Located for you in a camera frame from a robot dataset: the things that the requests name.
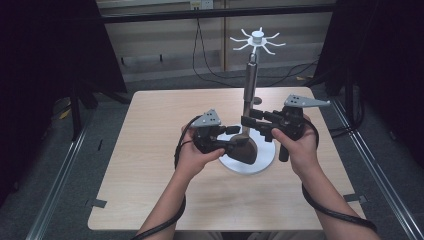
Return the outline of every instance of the person's right arm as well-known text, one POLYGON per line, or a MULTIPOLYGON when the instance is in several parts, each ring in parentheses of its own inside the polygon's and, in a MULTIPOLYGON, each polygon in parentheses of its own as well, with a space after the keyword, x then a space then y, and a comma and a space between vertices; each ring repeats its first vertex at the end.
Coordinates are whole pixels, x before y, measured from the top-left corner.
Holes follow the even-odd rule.
MULTIPOLYGON (((359 217, 337 192, 319 165, 315 143, 316 136, 309 126, 306 127, 303 137, 297 141, 291 140, 278 129, 273 129, 272 134, 289 151, 293 171, 299 176, 315 202, 327 209, 359 217)), ((319 211, 316 211, 316 213, 328 240, 380 239, 373 230, 367 227, 342 221, 319 211)))

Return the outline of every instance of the hand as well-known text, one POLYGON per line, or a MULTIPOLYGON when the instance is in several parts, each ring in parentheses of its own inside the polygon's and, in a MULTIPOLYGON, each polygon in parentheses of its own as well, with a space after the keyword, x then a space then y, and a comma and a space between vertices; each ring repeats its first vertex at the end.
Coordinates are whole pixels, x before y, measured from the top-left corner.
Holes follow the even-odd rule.
POLYGON ((218 159, 225 152, 223 148, 217 149, 213 152, 203 154, 196 148, 193 143, 193 135, 196 129, 189 128, 185 134, 181 148, 180 158, 178 161, 176 173, 191 180, 194 176, 200 173, 208 162, 218 159))
POLYGON ((307 174, 311 170, 320 168, 316 150, 316 136, 308 125, 305 125, 303 136, 293 141, 279 129, 272 129, 272 135, 289 151, 293 171, 297 175, 307 174))

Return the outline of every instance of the light wood tabletop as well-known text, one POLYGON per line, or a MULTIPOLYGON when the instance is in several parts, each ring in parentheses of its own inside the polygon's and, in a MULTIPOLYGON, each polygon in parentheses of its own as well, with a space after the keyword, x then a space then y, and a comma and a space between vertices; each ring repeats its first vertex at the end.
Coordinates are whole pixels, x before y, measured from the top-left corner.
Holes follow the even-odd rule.
MULTIPOLYGON (((313 98, 309 88, 258 88, 262 111, 281 111, 291 93, 313 98)), ((135 93, 119 134, 88 226, 93 230, 136 230, 159 199, 174 171, 181 127, 214 108, 225 126, 240 123, 243 89, 141 91, 135 93)), ((320 164, 342 194, 354 190, 319 108, 304 109, 320 133, 320 164)), ((254 175, 237 174, 209 163, 190 183, 187 206, 177 230, 273 231, 322 229, 304 200, 301 182, 289 162, 274 161, 254 175)), ((358 202, 350 203, 364 217, 358 202)))

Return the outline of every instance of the forearm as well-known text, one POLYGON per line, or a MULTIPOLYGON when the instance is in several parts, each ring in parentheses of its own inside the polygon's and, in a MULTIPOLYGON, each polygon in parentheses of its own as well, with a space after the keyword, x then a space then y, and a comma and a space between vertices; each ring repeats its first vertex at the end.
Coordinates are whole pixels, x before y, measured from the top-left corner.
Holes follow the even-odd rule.
MULTIPOLYGON (((154 228, 175 216, 180 209, 189 183, 189 179, 184 176, 180 176, 177 172, 175 172, 137 234, 154 228)), ((173 224, 172 226, 153 234, 147 239, 172 239, 175 227, 176 224, 173 224)))
MULTIPOLYGON (((337 192, 320 167, 299 174, 303 185, 312 199, 321 206, 350 216, 359 217, 337 192)), ((327 239, 379 239, 369 228, 339 220, 316 211, 327 239)))

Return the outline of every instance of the person's left hand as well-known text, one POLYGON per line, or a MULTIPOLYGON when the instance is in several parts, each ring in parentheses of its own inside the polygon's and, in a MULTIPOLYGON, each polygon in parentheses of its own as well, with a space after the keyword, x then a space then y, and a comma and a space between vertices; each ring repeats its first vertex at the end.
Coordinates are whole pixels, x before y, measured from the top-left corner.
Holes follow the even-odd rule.
POLYGON ((203 154, 196 148, 193 143, 193 135, 196 129, 189 128, 185 134, 181 144, 180 158, 175 171, 181 176, 187 177, 191 180, 194 176, 200 173, 208 162, 218 159, 225 152, 223 148, 217 149, 213 152, 203 154))

